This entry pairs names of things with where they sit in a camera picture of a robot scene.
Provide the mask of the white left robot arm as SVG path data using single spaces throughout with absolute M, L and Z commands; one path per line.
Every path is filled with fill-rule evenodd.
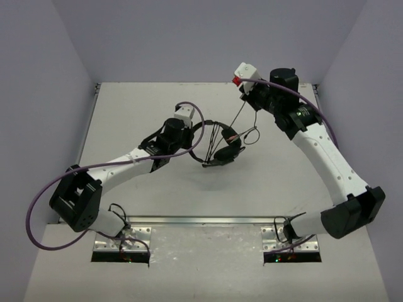
M 100 208 L 101 198 L 113 188 L 134 177 L 152 173 L 170 161 L 178 150 L 189 149 L 193 139 L 191 121 L 167 119 L 163 127 L 145 138 L 129 153 L 109 162 L 106 167 L 68 169 L 50 199 L 50 207 L 75 231 L 94 230 L 117 237 L 128 228 L 118 215 Z

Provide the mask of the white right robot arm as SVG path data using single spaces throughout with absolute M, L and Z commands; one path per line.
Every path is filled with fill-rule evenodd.
M 233 83 L 241 99 L 255 111 L 274 116 L 275 124 L 308 158 L 325 184 L 332 206 L 285 220 L 289 243 L 310 235 L 328 234 L 340 239 L 370 224 L 385 200 L 379 186 L 371 187 L 349 165 L 336 145 L 324 115 L 299 91 L 295 69 L 277 68 L 264 80 L 257 68 L 241 63 Z

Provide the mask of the black headphones with cord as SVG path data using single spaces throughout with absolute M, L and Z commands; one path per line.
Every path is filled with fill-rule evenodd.
M 232 127 L 245 104 L 246 102 L 244 101 L 230 125 L 219 121 L 205 120 L 205 126 L 213 127 L 207 154 L 204 159 L 201 159 L 197 157 L 193 151 L 189 152 L 190 156 L 201 163 L 202 167 L 207 168 L 227 165 L 233 162 L 239 154 L 244 151 L 246 145 L 255 144 L 260 139 L 260 132 L 256 125 L 257 111 L 255 112 L 253 126 L 250 129 L 237 133 Z M 247 143 L 246 138 L 253 131 L 257 131 L 258 137 L 252 143 Z

